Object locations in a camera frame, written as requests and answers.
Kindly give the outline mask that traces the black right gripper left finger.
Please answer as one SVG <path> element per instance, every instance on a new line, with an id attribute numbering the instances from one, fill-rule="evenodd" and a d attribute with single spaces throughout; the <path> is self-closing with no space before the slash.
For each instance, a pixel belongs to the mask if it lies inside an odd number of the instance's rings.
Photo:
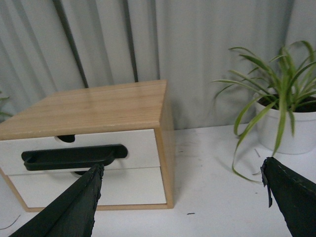
<path id="1" fill-rule="evenodd" d="M 96 164 L 12 237 L 90 237 L 104 166 Z"/>

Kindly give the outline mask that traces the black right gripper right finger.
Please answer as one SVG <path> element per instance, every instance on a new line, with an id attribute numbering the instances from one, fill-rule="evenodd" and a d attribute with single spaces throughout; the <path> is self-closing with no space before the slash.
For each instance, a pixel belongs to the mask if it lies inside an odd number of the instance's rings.
<path id="1" fill-rule="evenodd" d="M 293 237 L 316 235 L 316 184 L 274 157 L 260 167 L 269 207 L 276 201 Z"/>

